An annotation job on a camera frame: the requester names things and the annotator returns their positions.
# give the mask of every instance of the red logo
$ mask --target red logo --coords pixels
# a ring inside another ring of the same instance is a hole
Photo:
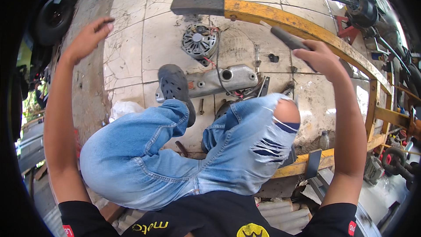
[[[357,224],[353,221],[350,222],[350,225],[348,226],[348,234],[351,236],[354,236],[354,232],[355,232],[355,227],[357,226]]]
[[[75,237],[75,235],[73,234],[73,231],[71,230],[70,225],[63,225],[63,229],[67,234],[67,237]]]

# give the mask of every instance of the red jack stand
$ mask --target red jack stand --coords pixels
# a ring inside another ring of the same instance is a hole
[[[336,19],[336,22],[338,23],[338,37],[339,38],[346,38],[350,37],[350,45],[354,42],[355,38],[357,37],[358,33],[360,32],[358,29],[354,28],[353,26],[349,26],[348,28],[344,29],[342,27],[342,21],[348,21],[348,18],[341,17],[341,16],[334,16]]]

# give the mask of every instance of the ripped jeans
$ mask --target ripped jeans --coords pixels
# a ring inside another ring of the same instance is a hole
[[[204,160],[160,150],[186,131],[189,110],[181,101],[126,114],[85,143],[82,176],[104,198],[140,210],[159,210],[181,197],[216,190],[252,195],[287,160],[299,127],[273,117],[279,99],[291,100],[273,93],[231,104],[203,131],[209,150]]]

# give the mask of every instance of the black t-shirt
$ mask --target black t-shirt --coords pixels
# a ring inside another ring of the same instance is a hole
[[[91,203],[59,204],[69,237],[119,236]],[[320,208],[298,236],[350,236],[355,230],[357,207],[336,203]],[[124,237],[283,237],[292,236],[271,227],[252,196],[215,191],[178,199],[159,211],[149,211],[129,227]]]

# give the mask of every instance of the knee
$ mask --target knee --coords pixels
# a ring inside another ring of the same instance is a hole
[[[300,112],[291,100],[279,100],[274,111],[274,116],[282,123],[300,123]]]

